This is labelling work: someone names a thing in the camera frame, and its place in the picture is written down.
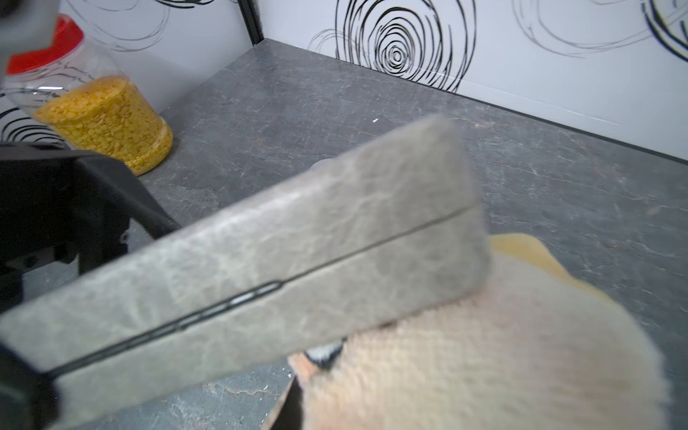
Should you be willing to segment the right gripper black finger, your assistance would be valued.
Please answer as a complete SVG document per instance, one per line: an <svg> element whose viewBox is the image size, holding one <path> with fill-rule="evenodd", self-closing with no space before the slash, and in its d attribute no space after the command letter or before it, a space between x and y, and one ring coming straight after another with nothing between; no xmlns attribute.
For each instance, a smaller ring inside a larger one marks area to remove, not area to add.
<svg viewBox="0 0 688 430"><path fill-rule="evenodd" d="M301 430L304 422L303 389L297 377L271 412L271 430Z"/></svg>

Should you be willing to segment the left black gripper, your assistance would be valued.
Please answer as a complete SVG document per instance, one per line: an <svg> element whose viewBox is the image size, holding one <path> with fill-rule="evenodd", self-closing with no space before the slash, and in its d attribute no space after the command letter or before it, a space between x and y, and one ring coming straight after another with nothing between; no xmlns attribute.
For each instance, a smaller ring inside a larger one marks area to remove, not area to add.
<svg viewBox="0 0 688 430"><path fill-rule="evenodd" d="M67 429L179 390L179 231L118 159L2 144L2 428Z"/></svg>

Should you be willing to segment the grey rectangular eyeglass case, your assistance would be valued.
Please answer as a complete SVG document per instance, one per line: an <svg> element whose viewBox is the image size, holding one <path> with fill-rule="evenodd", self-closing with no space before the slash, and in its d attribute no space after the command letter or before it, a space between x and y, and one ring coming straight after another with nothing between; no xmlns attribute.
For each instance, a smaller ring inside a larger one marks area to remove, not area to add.
<svg viewBox="0 0 688 430"><path fill-rule="evenodd" d="M4 314L1 426L80 426L380 327L490 263L460 131L424 118Z"/></svg>

